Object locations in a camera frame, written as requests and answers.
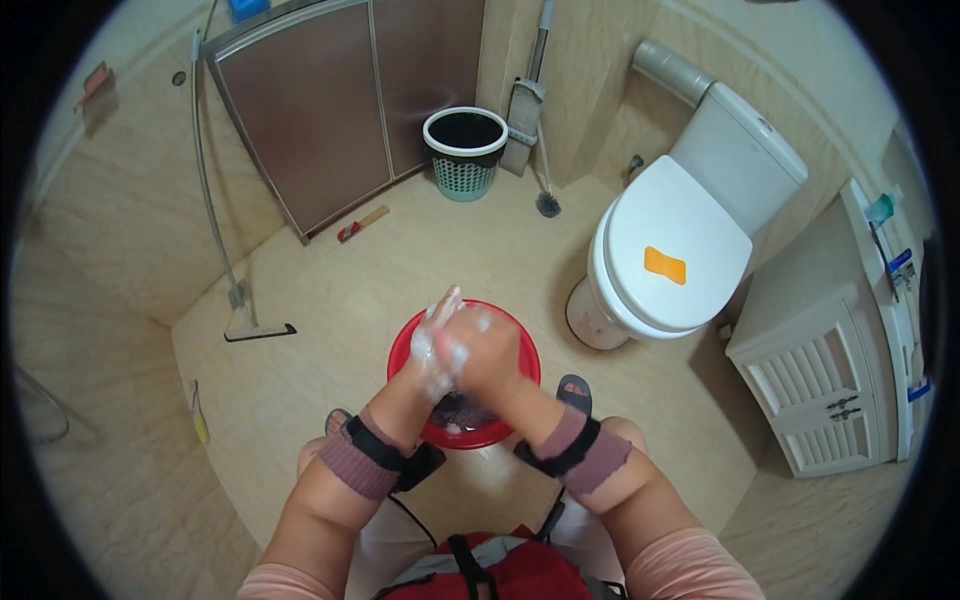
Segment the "hand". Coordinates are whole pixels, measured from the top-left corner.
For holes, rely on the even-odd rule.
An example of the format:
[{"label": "hand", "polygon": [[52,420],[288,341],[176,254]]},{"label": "hand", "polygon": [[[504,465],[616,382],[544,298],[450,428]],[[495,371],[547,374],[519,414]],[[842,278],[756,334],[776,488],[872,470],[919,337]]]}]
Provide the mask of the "hand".
[{"label": "hand", "polygon": [[464,306],[460,288],[450,286],[439,302],[426,309],[423,321],[414,329],[410,339],[410,358],[403,371],[412,373],[411,380],[416,382],[431,405],[436,405],[454,389],[452,375],[437,360],[431,331],[446,325]]},{"label": "hand", "polygon": [[520,389],[520,331],[480,306],[460,310],[432,330],[437,362],[453,375],[457,390],[501,415]]}]

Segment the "toilet tank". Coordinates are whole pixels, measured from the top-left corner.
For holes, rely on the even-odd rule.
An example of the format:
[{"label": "toilet tank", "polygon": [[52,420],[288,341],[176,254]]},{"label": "toilet tank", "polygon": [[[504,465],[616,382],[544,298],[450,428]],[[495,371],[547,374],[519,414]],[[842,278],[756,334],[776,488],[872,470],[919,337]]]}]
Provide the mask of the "toilet tank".
[{"label": "toilet tank", "polygon": [[713,84],[670,156],[751,238],[804,185],[806,165],[724,84]]}]

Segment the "toilet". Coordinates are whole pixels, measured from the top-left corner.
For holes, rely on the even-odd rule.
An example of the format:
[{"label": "toilet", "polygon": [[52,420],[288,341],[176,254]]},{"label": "toilet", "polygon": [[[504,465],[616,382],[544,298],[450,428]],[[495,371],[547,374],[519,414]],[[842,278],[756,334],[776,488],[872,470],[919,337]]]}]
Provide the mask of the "toilet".
[{"label": "toilet", "polygon": [[[587,276],[567,300],[570,329],[597,349],[692,333],[730,300],[753,236],[806,178],[804,162],[766,119],[726,85],[711,85],[669,154],[600,219]],[[649,254],[682,261],[683,284]]]}]

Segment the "white cabinet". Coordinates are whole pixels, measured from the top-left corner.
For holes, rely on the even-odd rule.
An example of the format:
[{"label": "white cabinet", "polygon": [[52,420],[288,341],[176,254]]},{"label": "white cabinet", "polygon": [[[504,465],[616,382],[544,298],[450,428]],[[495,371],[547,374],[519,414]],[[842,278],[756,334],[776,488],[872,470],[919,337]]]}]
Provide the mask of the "white cabinet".
[{"label": "white cabinet", "polygon": [[842,203],[755,272],[727,355],[796,477],[896,457],[890,352]]}]

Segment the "red brush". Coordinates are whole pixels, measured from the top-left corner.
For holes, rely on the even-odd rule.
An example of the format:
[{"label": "red brush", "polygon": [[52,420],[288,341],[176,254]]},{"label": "red brush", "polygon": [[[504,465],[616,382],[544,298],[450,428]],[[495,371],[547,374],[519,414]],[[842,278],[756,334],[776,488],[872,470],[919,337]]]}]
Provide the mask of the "red brush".
[{"label": "red brush", "polygon": [[341,244],[343,244],[351,237],[359,233],[361,229],[369,227],[374,221],[388,212],[390,212],[390,208],[388,208],[386,205],[380,206],[374,212],[370,213],[363,219],[360,219],[360,221],[354,221],[353,225],[340,229],[340,232],[337,233],[337,239],[340,240]]}]

